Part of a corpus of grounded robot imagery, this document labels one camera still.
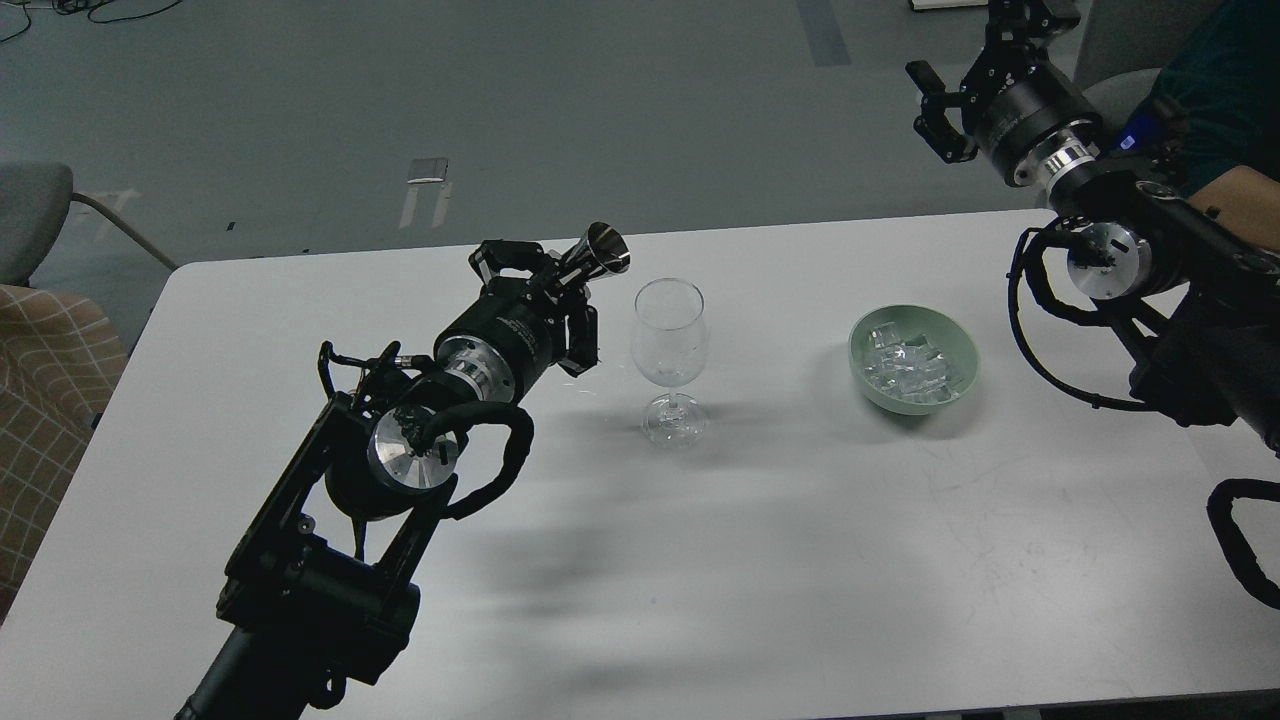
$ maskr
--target person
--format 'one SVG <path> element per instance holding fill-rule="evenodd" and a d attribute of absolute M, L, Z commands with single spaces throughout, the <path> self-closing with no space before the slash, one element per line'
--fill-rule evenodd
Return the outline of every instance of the person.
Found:
<path fill-rule="evenodd" d="M 1151 96 L 1188 113 L 1183 196 L 1239 238 L 1280 252 L 1280 1 L 1225 0 Z"/>

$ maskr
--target chair leg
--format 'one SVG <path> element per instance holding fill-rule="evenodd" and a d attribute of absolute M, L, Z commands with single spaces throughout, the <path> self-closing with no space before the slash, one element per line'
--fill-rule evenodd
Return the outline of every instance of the chair leg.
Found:
<path fill-rule="evenodd" d="M 177 263 L 174 263 L 173 260 L 170 260 L 169 256 L 165 255 L 164 252 L 160 252 L 159 250 L 156 250 L 156 246 L 154 246 L 150 242 L 147 242 L 147 240 L 145 237 L 142 237 L 142 234 L 138 233 L 138 231 L 133 229 L 133 227 L 129 225 L 129 223 L 125 223 L 123 218 L 120 218 L 119 215 L 116 215 L 115 211 L 111 210 L 110 208 L 108 208 L 106 205 L 102 205 L 97 200 L 95 200 L 95 199 L 92 199 L 92 197 L 90 197 L 87 195 L 79 193 L 79 192 L 73 192 L 72 193 L 72 200 L 74 200 L 77 202 L 82 202 L 84 205 L 88 205 L 90 208 L 92 208 L 92 209 L 97 210 L 99 213 L 101 213 L 104 218 L 106 218 L 108 220 L 111 220 L 111 224 L 114 224 L 115 227 L 120 228 L 120 231 L 124 234 L 129 236 L 129 238 L 132 238 L 133 242 L 137 242 L 138 246 L 142 247 L 142 250 L 146 250 L 147 252 L 151 254 L 152 258 L 155 258 L 156 260 L 160 260 L 160 263 L 163 263 L 165 268 L 169 268 L 170 270 L 177 270 L 178 269 L 178 264 Z"/>

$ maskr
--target dark green sleeve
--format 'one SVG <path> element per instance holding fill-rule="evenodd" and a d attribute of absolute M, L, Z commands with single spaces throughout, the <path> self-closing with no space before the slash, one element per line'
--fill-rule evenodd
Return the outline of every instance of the dark green sleeve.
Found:
<path fill-rule="evenodd" d="M 1276 177 L 1280 0 L 1226 0 L 1156 79 L 1187 110 L 1192 195 L 1236 165 Z"/>

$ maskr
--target green bowl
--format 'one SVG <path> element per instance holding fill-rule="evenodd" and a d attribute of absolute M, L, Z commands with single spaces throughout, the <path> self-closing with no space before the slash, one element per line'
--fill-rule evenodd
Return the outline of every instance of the green bowl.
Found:
<path fill-rule="evenodd" d="M 909 402 L 886 395 L 864 377 L 863 357 L 872 348 L 870 331 L 876 325 L 890 322 L 897 324 L 899 334 L 904 340 L 923 333 L 929 338 L 931 345 L 947 356 L 955 369 L 963 375 L 959 383 L 951 386 L 955 391 L 955 397 L 942 402 Z M 973 388 L 974 380 L 978 379 L 979 365 L 978 348 L 973 345 L 969 333 L 942 313 L 920 307 L 919 305 L 888 305 L 879 310 L 872 310 L 863 315 L 849 333 L 849 366 L 854 372 L 854 382 L 858 384 L 858 389 L 876 405 L 899 415 L 929 415 L 947 405 L 957 402 Z"/>

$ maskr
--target gray chair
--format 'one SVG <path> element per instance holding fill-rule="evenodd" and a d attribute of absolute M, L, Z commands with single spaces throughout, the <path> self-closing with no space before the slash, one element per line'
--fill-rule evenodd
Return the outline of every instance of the gray chair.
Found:
<path fill-rule="evenodd" d="M 1084 24 L 1075 85 L 1119 132 L 1160 69 L 1222 0 L 1094 0 Z"/>
<path fill-rule="evenodd" d="M 93 208 L 170 270 L 178 265 L 110 208 L 76 192 L 60 163 L 0 163 L 0 284 L 26 286 L 54 246 L 72 201 Z"/>

